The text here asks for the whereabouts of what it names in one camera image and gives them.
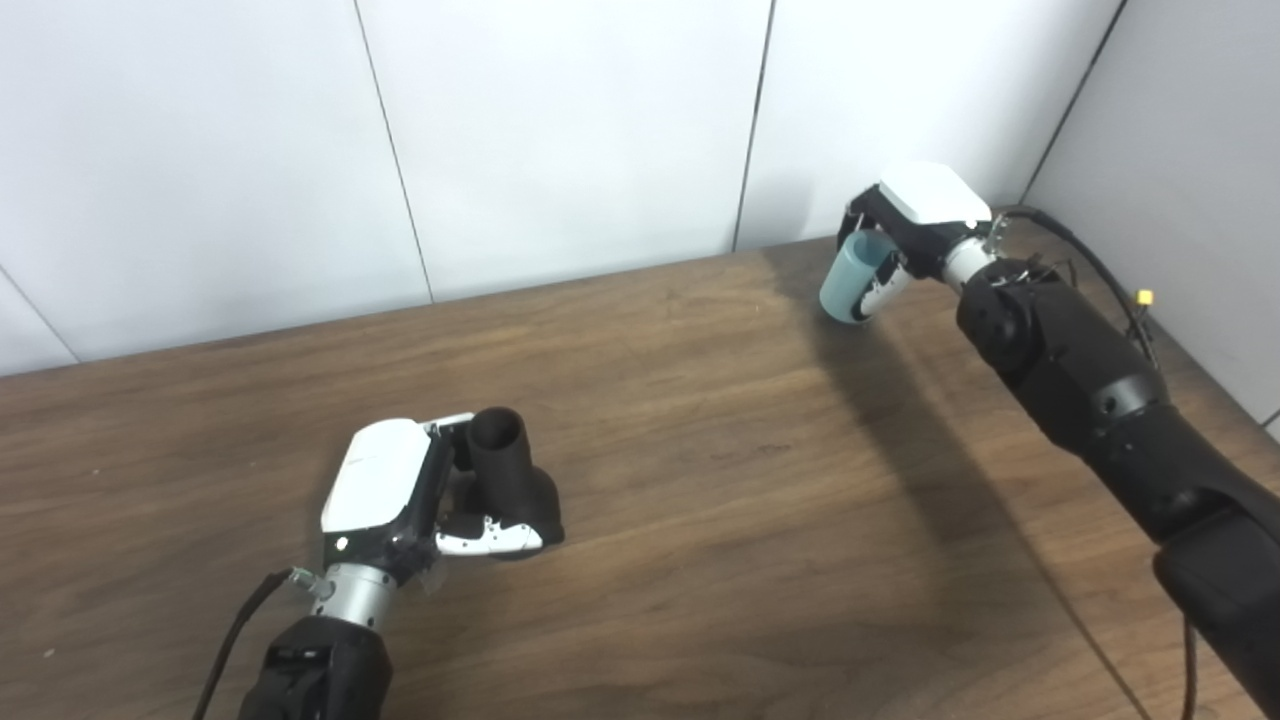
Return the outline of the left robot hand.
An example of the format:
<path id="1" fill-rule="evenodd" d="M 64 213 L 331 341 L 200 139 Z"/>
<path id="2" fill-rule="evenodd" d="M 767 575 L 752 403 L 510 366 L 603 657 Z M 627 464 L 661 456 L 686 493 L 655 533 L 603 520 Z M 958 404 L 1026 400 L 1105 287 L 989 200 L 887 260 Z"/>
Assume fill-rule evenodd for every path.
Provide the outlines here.
<path id="1" fill-rule="evenodd" d="M 360 429 L 320 530 L 324 569 L 370 568 L 397 584 L 442 557 L 518 560 L 566 538 L 557 486 L 511 407 Z"/>

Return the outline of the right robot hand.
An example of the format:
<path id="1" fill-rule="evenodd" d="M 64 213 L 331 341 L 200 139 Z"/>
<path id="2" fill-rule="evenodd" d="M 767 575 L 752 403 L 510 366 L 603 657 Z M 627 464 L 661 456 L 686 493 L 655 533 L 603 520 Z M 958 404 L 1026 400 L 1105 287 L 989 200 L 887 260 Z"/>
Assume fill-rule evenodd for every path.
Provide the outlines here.
<path id="1" fill-rule="evenodd" d="M 950 167 L 902 161 L 851 199 L 820 306 L 837 322 L 864 324 L 914 279 L 956 293 L 997 258 L 991 208 Z"/>

